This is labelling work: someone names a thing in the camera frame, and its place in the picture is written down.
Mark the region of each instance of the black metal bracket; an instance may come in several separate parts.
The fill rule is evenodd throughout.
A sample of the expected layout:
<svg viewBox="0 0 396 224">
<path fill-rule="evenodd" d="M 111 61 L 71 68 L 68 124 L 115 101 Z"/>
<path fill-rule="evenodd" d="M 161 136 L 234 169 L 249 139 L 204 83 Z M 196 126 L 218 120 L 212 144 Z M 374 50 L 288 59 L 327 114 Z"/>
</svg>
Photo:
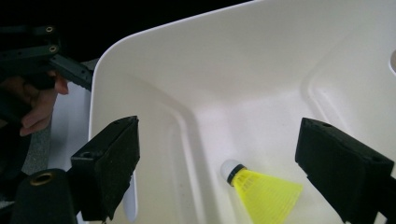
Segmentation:
<svg viewBox="0 0 396 224">
<path fill-rule="evenodd" d="M 295 160 L 344 222 L 372 224 L 380 212 L 395 223 L 394 161 L 331 124 L 307 118 Z"/>
<path fill-rule="evenodd" d="M 58 70 L 67 80 L 92 89 L 92 71 L 64 54 L 55 26 L 0 27 L 0 43 L 0 82 L 21 76 L 40 90 L 49 89 L 54 80 L 46 72 Z"/>
</svg>

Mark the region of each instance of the white basin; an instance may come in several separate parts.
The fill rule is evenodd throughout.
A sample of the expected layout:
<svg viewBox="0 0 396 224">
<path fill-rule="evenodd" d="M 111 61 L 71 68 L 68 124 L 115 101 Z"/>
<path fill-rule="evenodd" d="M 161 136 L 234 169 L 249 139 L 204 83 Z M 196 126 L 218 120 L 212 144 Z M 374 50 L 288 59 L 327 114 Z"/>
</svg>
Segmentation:
<svg viewBox="0 0 396 224">
<path fill-rule="evenodd" d="M 286 223 L 342 223 L 294 161 L 300 122 L 396 160 L 395 12 L 386 0 L 253 1 L 114 44 L 95 68 L 90 138 L 137 115 L 141 159 L 113 223 L 250 223 L 221 178 L 228 159 L 304 185 Z"/>
</svg>

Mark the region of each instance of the finger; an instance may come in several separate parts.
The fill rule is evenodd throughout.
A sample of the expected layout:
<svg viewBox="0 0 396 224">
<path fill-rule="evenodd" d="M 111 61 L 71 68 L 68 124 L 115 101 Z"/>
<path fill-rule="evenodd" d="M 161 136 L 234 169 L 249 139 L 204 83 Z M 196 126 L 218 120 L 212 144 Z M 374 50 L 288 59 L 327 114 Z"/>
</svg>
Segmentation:
<svg viewBox="0 0 396 224">
<path fill-rule="evenodd" d="M 21 119 L 22 126 L 30 128 L 40 120 L 50 116 L 57 94 L 55 90 L 41 91 L 39 96 L 31 102 L 33 109 Z"/>
<path fill-rule="evenodd" d="M 56 70 L 48 71 L 47 73 L 50 77 L 53 77 L 55 80 L 54 89 L 62 95 L 66 95 L 69 93 L 69 89 L 67 87 L 68 80 L 62 77 L 61 73 Z"/>
<path fill-rule="evenodd" d="M 23 94 L 28 99 L 37 98 L 39 93 L 40 93 L 40 90 L 38 90 L 32 84 L 30 84 L 28 82 L 23 83 Z"/>
<path fill-rule="evenodd" d="M 62 76 L 57 76 L 55 78 L 55 90 L 62 95 L 69 93 L 69 88 L 67 87 L 67 80 Z"/>
<path fill-rule="evenodd" d="M 9 77 L 0 84 L 0 89 L 7 91 L 18 99 L 29 104 L 30 97 L 26 97 L 23 90 L 23 84 L 26 82 L 22 77 Z"/>
<path fill-rule="evenodd" d="M 30 126 L 29 128 L 21 127 L 20 136 L 26 136 L 28 134 L 44 130 L 50 124 L 50 119 L 51 119 L 51 116 L 40 120 L 39 122 L 35 123 L 34 125 Z"/>
</svg>

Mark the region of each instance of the shuttlecock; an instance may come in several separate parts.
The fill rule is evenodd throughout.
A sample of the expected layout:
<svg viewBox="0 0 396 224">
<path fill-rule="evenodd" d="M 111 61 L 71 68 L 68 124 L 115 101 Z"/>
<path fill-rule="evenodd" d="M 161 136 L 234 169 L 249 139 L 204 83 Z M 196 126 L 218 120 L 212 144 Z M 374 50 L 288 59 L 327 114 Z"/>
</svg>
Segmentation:
<svg viewBox="0 0 396 224">
<path fill-rule="evenodd" d="M 283 223 L 303 190 L 300 184 L 251 171 L 235 160 L 225 161 L 220 172 L 255 224 Z"/>
</svg>

